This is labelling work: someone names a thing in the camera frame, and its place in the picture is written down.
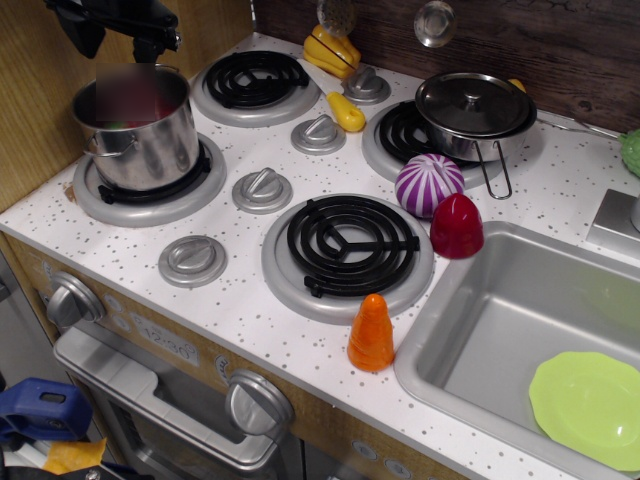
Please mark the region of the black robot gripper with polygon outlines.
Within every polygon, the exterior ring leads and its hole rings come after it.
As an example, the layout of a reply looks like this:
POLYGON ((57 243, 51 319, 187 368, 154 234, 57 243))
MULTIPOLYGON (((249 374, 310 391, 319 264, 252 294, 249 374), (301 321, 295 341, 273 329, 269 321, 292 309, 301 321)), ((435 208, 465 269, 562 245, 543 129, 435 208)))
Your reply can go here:
POLYGON ((136 63, 155 65, 167 49, 177 51, 181 36, 178 17, 161 1, 45 1, 60 25, 86 58, 94 58, 111 30, 133 38, 136 63))

